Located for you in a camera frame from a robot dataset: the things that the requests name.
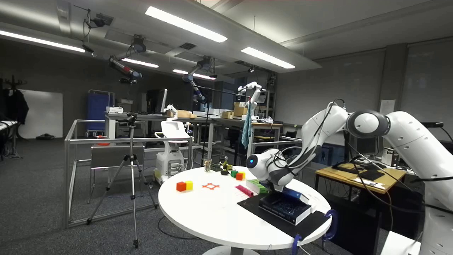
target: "wooden desk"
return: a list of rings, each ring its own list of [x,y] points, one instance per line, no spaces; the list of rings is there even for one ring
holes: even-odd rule
[[[317,189],[319,177],[324,177],[324,178],[328,178],[328,179],[333,179],[333,181],[338,181],[338,182],[343,182],[343,184],[349,185],[349,191],[350,191],[352,186],[365,188],[365,185],[360,181],[355,181],[353,179],[358,175],[356,175],[356,172],[353,172],[353,165],[352,164],[341,164],[341,165],[345,167],[345,168],[350,168],[350,171],[335,169],[335,168],[331,168],[331,167],[315,169],[314,188]],[[406,174],[404,169],[394,169],[394,168],[380,168],[377,171],[383,172],[383,175],[380,175],[379,178],[376,178],[373,181],[375,182],[380,182],[382,188],[373,186],[373,185],[366,185],[367,189],[370,189],[373,192],[377,192],[377,194],[386,194]]]

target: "box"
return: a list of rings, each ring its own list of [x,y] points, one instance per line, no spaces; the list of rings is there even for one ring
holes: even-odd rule
[[[234,104],[233,104],[233,116],[234,117],[241,117],[241,114],[246,114],[244,101],[234,101]]]
[[[222,118],[232,118],[232,117],[233,117],[232,110],[222,111]]]
[[[178,118],[196,118],[196,114],[193,114],[188,110],[178,110],[176,116],[178,116]]]

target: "black mat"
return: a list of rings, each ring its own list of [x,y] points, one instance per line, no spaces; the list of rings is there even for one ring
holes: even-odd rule
[[[383,172],[366,169],[363,172],[359,172],[358,175],[362,177],[362,178],[366,178],[366,179],[376,179],[380,175],[383,175]]]
[[[312,212],[307,218],[304,218],[298,225],[288,223],[281,218],[271,215],[258,208],[258,199],[261,195],[254,195],[247,199],[239,201],[237,203],[244,209],[250,211],[251,213],[257,215],[258,218],[267,220],[270,225],[278,228],[280,230],[285,232],[290,236],[295,236],[298,233],[301,237],[309,235],[314,229],[317,229],[322,222],[328,219],[322,212]]]

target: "stand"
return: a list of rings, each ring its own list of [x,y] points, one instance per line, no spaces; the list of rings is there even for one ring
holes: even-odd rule
[[[134,229],[134,235],[132,235],[132,246],[134,247],[138,247],[138,233],[137,233],[137,211],[135,211],[135,185],[134,185],[134,165],[137,165],[138,168],[138,175],[142,178],[142,182],[144,185],[147,184],[147,181],[144,179],[144,175],[138,167],[138,164],[135,162],[137,161],[137,155],[132,154],[132,135],[134,135],[134,121],[135,121],[135,114],[128,114],[125,120],[120,120],[120,121],[127,121],[128,124],[128,133],[130,133],[130,141],[128,141],[128,154],[124,154],[121,162],[120,162],[120,167],[115,169],[113,178],[110,182],[107,182],[107,186],[104,188],[104,192],[101,195],[101,198],[99,199],[94,211],[90,213],[90,216],[86,219],[86,225],[89,225],[96,213],[96,211],[99,209],[101,201],[104,199],[104,196],[107,195],[111,184],[114,182],[118,171],[123,168],[123,165],[125,162],[130,162],[130,186],[131,186],[131,191],[130,191],[130,199],[131,199],[131,212],[132,212],[132,229]],[[152,198],[152,195],[149,195],[151,199],[152,199],[152,203],[154,206],[157,208],[157,203]]]
[[[19,154],[15,151],[15,143],[18,135],[18,123],[12,124],[6,134],[6,143],[9,143],[9,150],[4,154],[4,157],[16,157],[21,158]]]

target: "tripod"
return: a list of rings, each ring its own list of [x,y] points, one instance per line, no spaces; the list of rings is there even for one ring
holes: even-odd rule
[[[134,229],[134,239],[132,239],[132,246],[138,247],[138,233],[137,233],[137,212],[135,212],[135,185],[134,185],[134,165],[137,165],[138,168],[138,175],[142,178],[142,182],[147,184],[138,164],[137,164],[137,155],[132,152],[132,137],[134,137],[134,127],[135,127],[135,114],[128,114],[125,120],[120,120],[120,121],[125,121],[128,124],[128,154],[124,154],[118,168],[114,171],[113,178],[110,182],[107,182],[104,192],[101,195],[101,198],[97,201],[94,211],[90,213],[90,216],[86,219],[86,225],[89,225],[96,213],[96,211],[99,209],[101,201],[104,199],[104,196],[107,195],[111,184],[114,182],[117,174],[120,172],[120,169],[123,168],[123,165],[125,162],[130,164],[130,186],[131,186],[131,192],[130,192],[130,199],[131,199],[131,211],[132,211],[132,229]]]

